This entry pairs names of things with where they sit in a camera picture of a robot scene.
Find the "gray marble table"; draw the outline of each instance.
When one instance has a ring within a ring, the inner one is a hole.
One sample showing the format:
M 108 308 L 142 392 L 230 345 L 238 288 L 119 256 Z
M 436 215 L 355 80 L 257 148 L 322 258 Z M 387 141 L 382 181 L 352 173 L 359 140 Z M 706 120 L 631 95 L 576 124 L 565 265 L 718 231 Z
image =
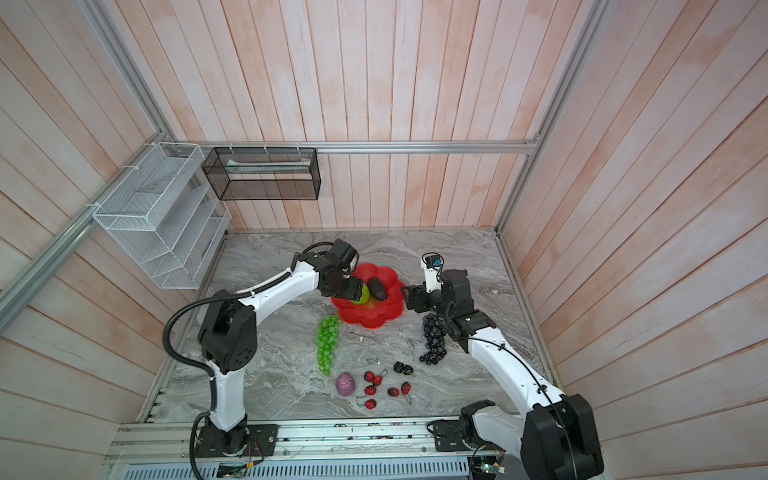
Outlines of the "gray marble table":
M 475 307 L 494 319 L 520 354 L 541 370 L 494 235 L 487 230 L 236 234 L 226 240 L 208 292 L 255 285 L 289 266 L 294 252 L 337 237 L 360 252 L 362 263 L 390 266 L 406 284 L 423 281 L 419 259 L 428 251 L 440 253 L 446 269 L 467 269 Z M 447 337 L 448 355 L 443 361 L 437 366 L 420 363 L 419 356 L 425 352 L 421 316 L 408 310 L 377 330 L 343 323 L 332 375 L 323 376 L 316 363 L 316 326 L 335 311 L 329 299 L 314 291 L 288 303 L 259 326 L 258 350 L 245 375 L 249 419 L 455 415 L 461 407 L 482 399 L 514 412 L 511 400 L 488 371 Z M 198 359 L 201 317 L 197 317 L 183 348 L 186 355 Z M 394 373 L 396 361 L 413 366 L 414 374 L 406 377 Z M 361 396 L 366 385 L 363 373 L 384 368 L 389 374 L 373 397 L 377 407 L 369 411 L 356 405 L 355 396 Z M 357 382 L 352 396 L 342 397 L 336 392 L 334 382 L 342 372 L 350 372 Z M 400 387 L 406 380 L 412 385 L 411 405 L 402 397 L 386 395 L 388 387 Z M 177 365 L 159 400 L 161 407 L 152 415 L 153 421 L 190 422 L 208 407 L 208 382 L 200 370 Z

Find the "green grapes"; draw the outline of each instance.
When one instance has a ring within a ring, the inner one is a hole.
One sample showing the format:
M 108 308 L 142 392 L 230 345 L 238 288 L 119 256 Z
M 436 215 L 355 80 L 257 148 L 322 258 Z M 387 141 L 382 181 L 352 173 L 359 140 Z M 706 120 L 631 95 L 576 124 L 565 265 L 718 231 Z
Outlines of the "green grapes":
M 328 315 L 320 320 L 317 326 L 317 365 L 320 372 L 325 376 L 331 375 L 331 365 L 333 364 L 333 349 L 339 342 L 339 326 L 341 319 L 339 314 Z

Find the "wire shelf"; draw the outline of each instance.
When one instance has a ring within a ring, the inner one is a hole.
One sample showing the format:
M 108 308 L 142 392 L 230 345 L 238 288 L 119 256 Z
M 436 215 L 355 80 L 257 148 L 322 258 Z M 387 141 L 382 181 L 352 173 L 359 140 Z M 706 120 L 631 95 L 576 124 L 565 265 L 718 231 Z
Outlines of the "wire shelf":
M 198 288 L 231 219 L 208 184 L 187 188 L 202 158 L 197 145 L 156 145 L 94 215 L 160 288 Z
M 105 230 L 157 230 L 203 163 L 193 144 L 157 144 L 94 212 Z

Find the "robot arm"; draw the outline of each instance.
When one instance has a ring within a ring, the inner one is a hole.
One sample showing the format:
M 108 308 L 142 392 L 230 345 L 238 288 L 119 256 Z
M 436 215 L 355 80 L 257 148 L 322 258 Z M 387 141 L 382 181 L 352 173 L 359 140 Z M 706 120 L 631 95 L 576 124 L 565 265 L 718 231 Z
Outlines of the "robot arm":
M 298 253 L 286 271 L 236 292 L 254 292 L 252 295 L 239 300 L 212 302 L 197 334 L 206 364 L 215 374 L 212 380 L 217 396 L 217 406 L 204 428 L 211 430 L 215 427 L 217 432 L 213 435 L 221 438 L 218 443 L 225 455 L 236 455 L 246 446 L 244 367 L 256 354 L 257 326 L 281 306 L 315 288 L 323 296 L 349 300 L 358 300 L 362 295 L 362 280 L 349 275 L 353 270 L 351 262 L 357 257 L 354 248 L 336 240 L 326 252 L 308 250 Z M 281 277 L 285 278 L 268 289 L 260 289 Z M 230 297 L 231 294 L 221 290 L 215 296 Z
M 567 396 L 536 372 L 504 338 L 495 322 L 475 309 L 466 270 L 442 271 L 437 253 L 422 256 L 425 282 L 404 286 L 406 307 L 432 311 L 440 328 L 488 369 L 519 415 L 489 400 L 462 409 L 459 420 L 435 424 L 438 450 L 480 447 L 488 442 L 522 460 L 530 478 L 582 480 L 603 472 L 592 408 L 580 395 Z M 439 426 L 447 430 L 440 432 Z M 463 442 L 445 442 L 458 431 Z

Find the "wooden wall panel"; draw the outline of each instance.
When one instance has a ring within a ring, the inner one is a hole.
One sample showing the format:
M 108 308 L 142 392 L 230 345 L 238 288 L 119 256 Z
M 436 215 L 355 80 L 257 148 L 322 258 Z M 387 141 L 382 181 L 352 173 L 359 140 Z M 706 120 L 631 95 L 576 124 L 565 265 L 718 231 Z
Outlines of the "wooden wall panel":
M 185 13 L 201 25 L 202 13 Z M 196 39 L 196 55 L 216 57 Z M 138 64 L 147 70 L 144 59 Z M 204 77 L 225 79 L 220 69 Z M 75 0 L 0 5 L 0 84 L 5 289 L 156 132 Z M 149 85 L 159 89 L 153 78 Z M 158 103 L 168 115 L 168 100 Z M 50 475 L 95 477 L 118 424 L 135 420 L 166 358 L 164 322 L 186 303 L 158 289 L 104 231 L 86 239 L 0 339 L 6 475 L 47 475 L 30 466 L 44 455 L 55 465 Z
M 618 2 L 503 233 L 616 478 L 764 476 L 766 22 Z
M 179 138 L 418 141 L 535 134 L 594 0 L 105 3 Z M 493 226 L 523 160 L 323 156 L 317 202 L 236 202 L 233 222 Z

